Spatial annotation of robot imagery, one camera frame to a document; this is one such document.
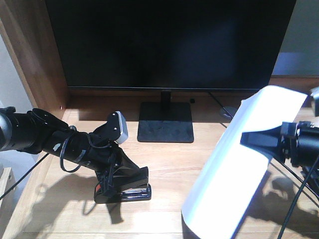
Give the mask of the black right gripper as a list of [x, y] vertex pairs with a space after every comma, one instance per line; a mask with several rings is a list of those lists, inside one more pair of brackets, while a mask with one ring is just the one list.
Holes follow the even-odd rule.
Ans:
[[309, 161], [299, 155], [298, 130], [309, 126], [308, 121], [283, 122], [281, 127], [254, 132], [243, 132], [240, 144], [274, 159], [290, 159], [293, 167], [307, 167]]

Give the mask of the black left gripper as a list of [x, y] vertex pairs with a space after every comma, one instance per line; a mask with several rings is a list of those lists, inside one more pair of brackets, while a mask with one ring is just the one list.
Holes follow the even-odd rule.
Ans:
[[148, 168], [139, 168], [116, 142], [100, 134], [68, 130], [59, 134], [59, 141], [61, 169], [67, 173], [80, 167], [94, 170], [99, 181], [96, 195], [113, 197], [113, 178], [117, 179], [118, 187], [145, 187], [149, 183]]

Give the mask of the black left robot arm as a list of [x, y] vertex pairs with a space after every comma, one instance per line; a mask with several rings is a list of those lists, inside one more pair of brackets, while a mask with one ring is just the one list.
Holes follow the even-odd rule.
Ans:
[[80, 132], [49, 112], [34, 108], [25, 114], [14, 107], [0, 110], [0, 149], [29, 154], [42, 151], [64, 161], [95, 171], [98, 183], [94, 191], [97, 204], [150, 200], [152, 190], [147, 167], [134, 164], [120, 148], [128, 138], [128, 129], [120, 111], [110, 113], [105, 124], [93, 132]]

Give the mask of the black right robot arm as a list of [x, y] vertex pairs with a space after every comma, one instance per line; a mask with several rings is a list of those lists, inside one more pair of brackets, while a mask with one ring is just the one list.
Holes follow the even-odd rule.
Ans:
[[319, 128], [309, 121], [294, 122], [307, 95], [278, 86], [266, 86], [244, 100], [252, 109], [240, 143], [293, 167], [319, 167]]

